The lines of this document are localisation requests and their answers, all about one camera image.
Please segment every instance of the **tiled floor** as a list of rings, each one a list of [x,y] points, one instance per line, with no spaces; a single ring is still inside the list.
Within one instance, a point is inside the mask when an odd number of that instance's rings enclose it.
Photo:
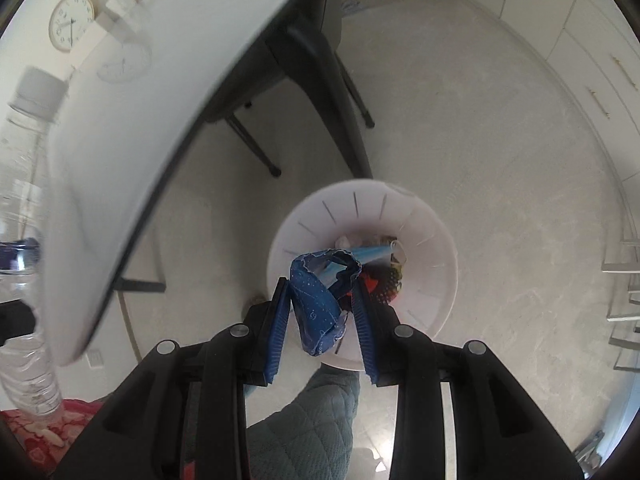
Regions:
[[[438,339],[486,341],[577,445],[621,379],[605,320],[614,282],[599,268],[624,222],[585,119],[542,62],[465,0],[358,12],[344,20],[339,51],[376,119],[363,129],[375,176],[417,193],[456,240],[458,296]],[[143,353],[164,337],[193,343],[237,322],[264,292],[287,212],[350,176],[293,84],[239,116],[283,176],[270,178],[224,124],[203,128],[129,268],[154,276],[156,240],[166,294],[127,297]],[[289,402],[317,365],[289,337],[274,385],[248,400],[249,422]],[[350,478],[386,478],[395,391],[362,384]]]

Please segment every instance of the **silver screw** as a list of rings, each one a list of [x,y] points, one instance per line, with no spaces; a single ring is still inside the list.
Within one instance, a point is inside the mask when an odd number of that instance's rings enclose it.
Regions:
[[[164,341],[159,342],[156,345],[156,352],[162,355],[170,354],[175,350],[175,343],[173,341],[169,341],[165,339]]]
[[[398,325],[394,328],[394,333],[398,337],[411,337],[414,334],[414,329],[409,325]]]
[[[229,329],[229,332],[231,332],[233,337],[244,337],[249,333],[249,327],[247,325],[237,324],[233,325]]]
[[[482,341],[471,341],[469,343],[469,351],[472,354],[482,355],[486,352],[486,345]]]

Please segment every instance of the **red patterned cloth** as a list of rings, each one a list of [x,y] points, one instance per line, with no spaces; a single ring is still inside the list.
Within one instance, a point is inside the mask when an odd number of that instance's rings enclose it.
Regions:
[[[47,423],[34,422],[20,410],[0,412],[31,461],[47,475],[53,473],[69,447],[102,407],[102,402],[65,399],[62,412]]]

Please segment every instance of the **blue crumpled wrapper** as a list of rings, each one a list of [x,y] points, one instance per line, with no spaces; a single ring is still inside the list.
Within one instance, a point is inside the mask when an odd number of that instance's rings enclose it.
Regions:
[[[335,279],[327,280],[327,269]],[[347,312],[338,300],[353,288],[362,265],[349,252],[330,249],[302,254],[291,263],[290,288],[293,310],[300,327],[302,348],[318,356],[331,348],[344,335]],[[322,284],[318,276],[323,276]]]

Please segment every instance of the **clock face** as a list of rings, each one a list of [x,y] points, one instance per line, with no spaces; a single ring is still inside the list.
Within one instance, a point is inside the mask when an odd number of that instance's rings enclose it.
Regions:
[[[138,43],[124,43],[111,59],[103,63],[97,75],[107,83],[124,83],[142,76],[151,65],[151,52]]]
[[[49,21],[49,38],[58,50],[68,52],[95,18],[91,0],[62,0]]]

